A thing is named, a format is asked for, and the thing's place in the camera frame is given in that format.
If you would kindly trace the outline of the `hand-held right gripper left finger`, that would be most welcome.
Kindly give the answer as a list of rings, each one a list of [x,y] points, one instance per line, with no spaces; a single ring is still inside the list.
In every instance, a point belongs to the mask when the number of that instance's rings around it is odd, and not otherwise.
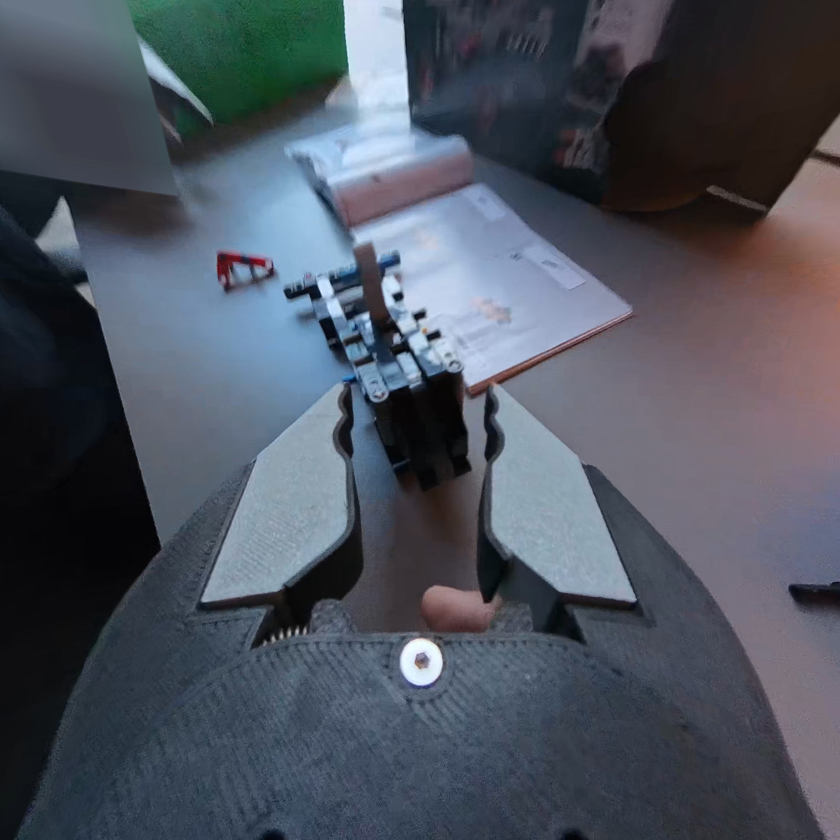
[[[310,611],[363,570],[350,385],[339,383],[256,457],[217,545],[200,605]]]

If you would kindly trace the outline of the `red lego piece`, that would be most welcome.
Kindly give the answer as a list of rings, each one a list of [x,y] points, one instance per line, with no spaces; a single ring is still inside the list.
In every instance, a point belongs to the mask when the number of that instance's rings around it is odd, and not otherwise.
[[[216,271],[217,281],[226,293],[258,285],[277,275],[272,259],[230,250],[217,252]]]

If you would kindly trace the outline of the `person's right hand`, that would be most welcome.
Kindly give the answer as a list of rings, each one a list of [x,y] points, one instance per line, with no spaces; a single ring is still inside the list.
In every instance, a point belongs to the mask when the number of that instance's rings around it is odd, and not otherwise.
[[[420,609],[433,633],[482,634],[492,625],[500,606],[498,596],[485,602],[479,591],[436,584],[423,594]]]

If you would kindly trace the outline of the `green panel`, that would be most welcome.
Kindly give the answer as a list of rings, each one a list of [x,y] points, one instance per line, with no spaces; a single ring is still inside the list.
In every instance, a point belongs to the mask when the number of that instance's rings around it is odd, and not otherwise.
[[[128,1],[139,36],[217,122],[230,123],[349,68],[342,1]]]

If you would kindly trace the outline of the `black and white lego model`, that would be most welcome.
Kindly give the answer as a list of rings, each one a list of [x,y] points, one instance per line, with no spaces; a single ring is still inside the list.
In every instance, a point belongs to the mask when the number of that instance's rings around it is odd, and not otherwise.
[[[426,310],[406,302],[397,250],[377,254],[368,243],[353,257],[285,284],[285,297],[309,300],[327,345],[347,361],[394,473],[431,490],[470,471],[464,366],[427,327]]]

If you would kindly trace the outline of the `dark cardboard lego box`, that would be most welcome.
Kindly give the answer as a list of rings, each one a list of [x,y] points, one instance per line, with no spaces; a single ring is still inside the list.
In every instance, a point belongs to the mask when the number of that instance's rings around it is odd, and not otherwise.
[[[762,213],[838,116],[838,1],[403,2],[413,121],[620,213]]]

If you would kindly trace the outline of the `open instruction booklet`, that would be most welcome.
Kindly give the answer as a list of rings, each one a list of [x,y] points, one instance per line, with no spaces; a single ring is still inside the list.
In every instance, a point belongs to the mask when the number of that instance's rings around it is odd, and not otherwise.
[[[346,125],[290,143],[313,190],[371,246],[470,392],[630,319],[632,306],[533,231],[475,176],[458,135]]]

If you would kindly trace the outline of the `person's dark clothing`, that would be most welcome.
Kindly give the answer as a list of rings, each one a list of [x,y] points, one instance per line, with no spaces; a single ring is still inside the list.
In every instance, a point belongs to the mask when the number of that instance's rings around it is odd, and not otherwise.
[[[160,542],[95,308],[37,242],[62,184],[2,171],[2,838],[69,693]]]

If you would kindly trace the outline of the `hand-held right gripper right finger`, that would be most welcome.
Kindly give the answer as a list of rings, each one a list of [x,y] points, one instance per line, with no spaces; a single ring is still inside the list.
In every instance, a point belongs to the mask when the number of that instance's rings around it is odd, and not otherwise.
[[[569,606],[630,612],[638,597],[579,456],[499,385],[486,391],[477,580],[526,605],[537,632]]]

